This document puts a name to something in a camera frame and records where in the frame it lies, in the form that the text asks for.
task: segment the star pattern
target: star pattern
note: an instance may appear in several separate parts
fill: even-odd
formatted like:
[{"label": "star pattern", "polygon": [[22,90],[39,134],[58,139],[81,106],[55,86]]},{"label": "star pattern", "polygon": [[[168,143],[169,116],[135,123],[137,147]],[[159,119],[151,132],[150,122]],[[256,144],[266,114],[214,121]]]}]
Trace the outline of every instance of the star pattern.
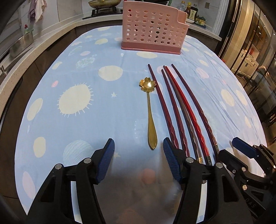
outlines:
[{"label": "star pattern", "polygon": [[121,156],[119,155],[119,153],[114,153],[113,157],[114,158],[120,158]]},{"label": "star pattern", "polygon": [[111,98],[116,97],[116,96],[117,96],[117,94],[115,94],[114,92],[111,94]]}]

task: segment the red chopstick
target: red chopstick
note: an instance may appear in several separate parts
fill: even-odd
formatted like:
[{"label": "red chopstick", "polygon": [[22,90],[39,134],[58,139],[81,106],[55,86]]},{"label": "red chopstick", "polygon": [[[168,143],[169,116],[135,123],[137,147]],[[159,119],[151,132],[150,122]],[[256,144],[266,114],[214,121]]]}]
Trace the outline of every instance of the red chopstick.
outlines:
[{"label": "red chopstick", "polygon": [[187,111],[188,111],[188,113],[189,113],[189,115],[190,115],[190,117],[191,117],[193,126],[194,126],[194,128],[195,128],[195,132],[196,132],[197,137],[198,137],[198,141],[199,141],[201,150],[202,150],[203,154],[207,157],[209,165],[212,165],[212,161],[211,161],[211,158],[210,158],[210,154],[209,154],[208,148],[207,148],[207,146],[206,146],[206,144],[205,144],[204,137],[203,137],[203,135],[202,135],[202,133],[201,133],[200,127],[199,127],[199,125],[198,125],[198,123],[197,123],[197,120],[196,120],[196,118],[195,118],[195,115],[194,115],[194,113],[193,113],[193,110],[191,109],[191,107],[190,107],[190,105],[189,105],[189,102],[187,101],[187,99],[186,99],[185,95],[183,94],[183,92],[182,92],[180,86],[179,86],[178,83],[176,82],[175,78],[173,77],[173,75],[172,75],[172,73],[170,72],[170,70],[168,69],[168,67],[167,67],[167,66],[164,66],[164,68],[165,68],[165,69],[167,70],[167,72],[169,73],[169,75],[170,75],[170,77],[172,78],[172,80],[173,80],[173,82],[174,82],[174,84],[175,84],[175,86],[176,86],[178,92],[180,93],[180,96],[181,96],[181,98],[182,98],[182,100],[183,100],[183,102],[184,102],[184,104],[185,104],[185,107],[187,108]]},{"label": "red chopstick", "polygon": [[219,147],[218,147],[217,141],[216,141],[216,139],[215,139],[215,137],[213,135],[212,129],[211,129],[209,123],[208,123],[208,120],[205,117],[204,112],[203,112],[201,106],[199,105],[199,103],[198,103],[195,95],[191,91],[190,87],[188,86],[188,84],[186,83],[186,81],[184,80],[184,78],[182,77],[182,75],[180,74],[180,72],[176,69],[176,67],[173,64],[172,64],[172,67],[175,70],[175,72],[178,75],[178,77],[180,78],[180,80],[182,81],[182,83],[185,86],[186,90],[188,91],[191,99],[193,100],[193,102],[195,104],[195,107],[198,110],[198,113],[199,113],[199,115],[200,115],[200,117],[201,117],[201,119],[203,121],[203,124],[204,124],[204,126],[206,128],[206,131],[207,131],[207,134],[208,134],[208,137],[210,139],[210,142],[211,142],[214,154],[215,154],[216,161],[218,162],[219,161],[219,159],[218,159]]},{"label": "red chopstick", "polygon": [[162,72],[162,75],[163,75],[164,81],[166,83],[167,90],[169,92],[169,96],[170,96],[170,99],[172,102],[172,107],[174,110],[174,115],[176,117],[177,127],[178,127],[178,131],[179,131],[179,135],[180,135],[182,150],[184,152],[186,152],[187,157],[190,157],[190,152],[189,152],[189,149],[187,148],[187,139],[186,139],[184,128],[183,128],[183,123],[181,121],[181,117],[180,117],[180,114],[179,114],[179,111],[178,111],[178,108],[177,108],[177,105],[176,105],[176,102],[175,102],[175,99],[173,96],[173,92],[171,90],[171,87],[169,85],[169,82],[167,80],[164,70],[162,69],[161,72]]},{"label": "red chopstick", "polygon": [[150,66],[150,64],[148,64],[148,68],[150,70],[150,73],[152,75],[152,79],[155,81],[156,83],[156,91],[157,91],[157,94],[158,94],[158,98],[160,100],[160,103],[161,103],[161,106],[162,106],[162,110],[163,110],[163,113],[164,113],[164,116],[165,116],[165,119],[166,119],[166,123],[167,123],[167,126],[168,126],[168,130],[169,130],[169,135],[170,135],[170,138],[171,138],[171,142],[172,144],[179,149],[179,144],[178,144],[178,141],[177,141],[177,138],[176,138],[176,134],[175,134],[175,130],[174,130],[174,127],[173,127],[173,124],[172,124],[172,120],[171,120],[171,117],[170,117],[170,114],[169,114],[169,111],[168,111],[168,108],[166,106],[166,103],[165,103],[165,100],[164,100],[164,97],[161,93],[161,90],[159,88],[159,85],[157,83],[157,80],[156,80],[156,77],[152,71],[152,68]]}]

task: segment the kitchen counter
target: kitchen counter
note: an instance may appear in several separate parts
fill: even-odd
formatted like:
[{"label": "kitchen counter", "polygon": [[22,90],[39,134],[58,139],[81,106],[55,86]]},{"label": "kitchen counter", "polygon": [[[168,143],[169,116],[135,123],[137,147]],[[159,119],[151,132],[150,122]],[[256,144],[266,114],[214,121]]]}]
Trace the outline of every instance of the kitchen counter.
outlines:
[{"label": "kitchen counter", "polygon": [[[23,52],[24,54],[18,62],[11,68],[11,70],[8,72],[7,76],[3,80],[3,82],[0,84],[0,114],[3,113],[4,107],[7,103],[7,100],[9,99],[15,85],[18,83],[19,79],[23,76],[25,71],[29,68],[29,66],[37,59],[39,55],[41,55],[51,44],[53,44],[57,39],[71,31],[72,29],[76,27],[80,27],[83,25],[91,24],[91,23],[97,23],[97,22],[103,22],[103,21],[112,21],[112,20],[122,20],[122,14],[116,14],[116,15],[106,15],[106,16],[100,16],[100,17],[94,17],[94,18],[88,18],[83,20],[83,17],[90,16],[89,13],[81,14],[72,18],[69,18],[67,20],[61,21],[57,24],[54,24],[43,31],[41,31],[39,34],[36,34],[34,36],[34,42],[33,44],[28,47]],[[209,47],[211,50],[213,50],[214,46],[216,46],[218,41],[221,41],[221,38],[216,36],[215,34],[211,33],[210,31],[203,29],[199,26],[189,24],[189,30],[188,32],[193,32],[193,34],[189,34],[190,36],[196,37],[199,41],[201,41],[203,44],[208,46],[208,42],[206,42],[206,36],[208,36],[212,41],[212,47]],[[14,59],[12,59],[9,55],[0,63],[0,66],[4,66],[4,68],[7,68],[11,63],[14,63]]]}]

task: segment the sauce bottle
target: sauce bottle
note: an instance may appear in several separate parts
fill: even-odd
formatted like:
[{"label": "sauce bottle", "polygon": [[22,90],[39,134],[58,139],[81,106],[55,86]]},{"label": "sauce bottle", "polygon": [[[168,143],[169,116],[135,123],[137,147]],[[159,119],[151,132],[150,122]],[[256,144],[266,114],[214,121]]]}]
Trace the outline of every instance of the sauce bottle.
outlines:
[{"label": "sauce bottle", "polygon": [[189,15],[189,19],[191,20],[195,20],[196,16],[197,16],[197,12],[198,12],[198,8],[197,5],[194,4],[191,8],[190,8],[190,15]]},{"label": "sauce bottle", "polygon": [[190,12],[191,12],[191,2],[188,2],[187,8],[185,10],[187,13],[187,18],[189,18]]}]

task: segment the table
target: table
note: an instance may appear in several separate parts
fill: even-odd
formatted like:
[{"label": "table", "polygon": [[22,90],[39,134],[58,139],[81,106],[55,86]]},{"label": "table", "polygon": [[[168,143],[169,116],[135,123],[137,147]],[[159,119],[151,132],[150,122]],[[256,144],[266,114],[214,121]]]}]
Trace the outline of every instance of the table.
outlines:
[{"label": "table", "polygon": [[[263,174],[255,161],[231,148],[236,136],[250,145],[266,145],[266,140],[243,87],[212,51],[190,36],[185,38],[181,55],[126,51],[121,49],[121,35],[121,26],[101,27],[81,35],[55,60],[32,94],[15,152],[16,188],[26,212],[55,164],[77,164],[112,138],[115,154],[105,179],[95,186],[106,222],[173,222],[182,191],[162,149],[169,133],[156,91],[150,97],[158,145],[154,151],[148,146],[147,96],[139,87],[141,79],[151,77],[148,63],[155,72],[178,140],[173,108],[160,71],[163,65],[171,68],[171,63],[201,105],[219,149],[239,156],[253,173]],[[200,116],[179,78],[173,75],[195,113],[214,162]],[[194,157],[185,125],[184,129]],[[203,219],[205,194],[204,186],[198,220]],[[74,183],[72,199],[78,221]]]}]

